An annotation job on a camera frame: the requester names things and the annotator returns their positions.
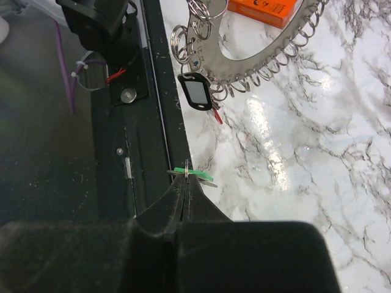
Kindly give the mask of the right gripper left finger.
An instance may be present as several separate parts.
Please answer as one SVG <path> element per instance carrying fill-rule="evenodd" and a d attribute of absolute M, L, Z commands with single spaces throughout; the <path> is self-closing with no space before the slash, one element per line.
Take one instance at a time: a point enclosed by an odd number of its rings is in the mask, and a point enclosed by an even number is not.
<path fill-rule="evenodd" d="M 135 219 L 10 222 L 1 227 L 2 292 L 169 292 L 185 179 Z"/>

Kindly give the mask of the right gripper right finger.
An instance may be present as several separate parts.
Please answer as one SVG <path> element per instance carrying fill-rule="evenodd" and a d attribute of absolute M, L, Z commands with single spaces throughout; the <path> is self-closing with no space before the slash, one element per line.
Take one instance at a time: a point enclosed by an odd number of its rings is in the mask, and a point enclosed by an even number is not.
<path fill-rule="evenodd" d="M 234 222 L 186 180 L 174 237 L 176 292 L 340 292 L 321 233 L 297 221 Z"/>

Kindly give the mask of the green tag key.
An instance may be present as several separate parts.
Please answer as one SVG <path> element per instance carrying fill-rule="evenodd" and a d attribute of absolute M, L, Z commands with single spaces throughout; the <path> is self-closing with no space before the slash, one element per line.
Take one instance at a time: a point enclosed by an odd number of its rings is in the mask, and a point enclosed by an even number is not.
<path fill-rule="evenodd" d="M 203 171 L 191 169 L 191 163 L 188 159 L 185 160 L 184 168 L 175 167 L 173 170 L 168 170 L 167 173 L 174 176 L 184 175 L 185 178 L 189 178 L 190 175 L 194 175 L 200 183 L 213 188 L 218 187 L 218 185 L 214 183 L 214 178 L 212 176 Z"/>

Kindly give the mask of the metal disc with keyrings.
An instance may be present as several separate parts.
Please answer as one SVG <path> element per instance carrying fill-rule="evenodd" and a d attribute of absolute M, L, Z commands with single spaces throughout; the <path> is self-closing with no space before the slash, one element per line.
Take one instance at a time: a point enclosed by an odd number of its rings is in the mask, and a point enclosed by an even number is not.
<path fill-rule="evenodd" d="M 249 92 L 262 80 L 269 81 L 281 67 L 295 58 L 315 35 L 327 1 L 303 1 L 285 29 L 266 48 L 242 60 L 224 56 L 219 47 L 219 28 L 228 9 L 228 1 L 188 1 L 187 26 L 177 25 L 170 37 L 174 58 L 188 72 L 204 75 L 210 82 L 212 105 L 217 93 L 233 96 L 235 91 Z"/>

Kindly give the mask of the red tag key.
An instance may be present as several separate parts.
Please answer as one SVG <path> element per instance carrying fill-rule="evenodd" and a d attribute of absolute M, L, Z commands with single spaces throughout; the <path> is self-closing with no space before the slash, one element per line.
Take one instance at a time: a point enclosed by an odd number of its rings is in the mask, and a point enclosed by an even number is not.
<path fill-rule="evenodd" d="M 214 114 L 214 117 L 215 117 L 216 121 L 217 121 L 220 125 L 222 125 L 224 122 L 222 121 L 222 118 L 221 118 L 221 116 L 219 115 L 219 112 L 218 112 L 217 109 L 213 108 L 213 114 Z"/>

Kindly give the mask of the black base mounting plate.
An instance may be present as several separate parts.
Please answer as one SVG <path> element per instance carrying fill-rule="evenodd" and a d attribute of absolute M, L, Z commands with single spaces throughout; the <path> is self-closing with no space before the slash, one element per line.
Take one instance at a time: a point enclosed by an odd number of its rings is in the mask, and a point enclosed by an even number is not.
<path fill-rule="evenodd" d="M 119 77 L 91 95 L 98 217 L 133 218 L 169 188 L 190 159 L 158 1 L 137 1 L 128 27 L 138 50 Z"/>

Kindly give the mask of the orange razor box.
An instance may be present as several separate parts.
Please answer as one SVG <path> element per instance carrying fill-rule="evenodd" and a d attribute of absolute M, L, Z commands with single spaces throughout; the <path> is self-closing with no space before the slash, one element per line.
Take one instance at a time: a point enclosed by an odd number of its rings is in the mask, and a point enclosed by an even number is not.
<path fill-rule="evenodd" d="M 301 4 L 297 0 L 231 0 L 228 10 L 283 29 Z"/>

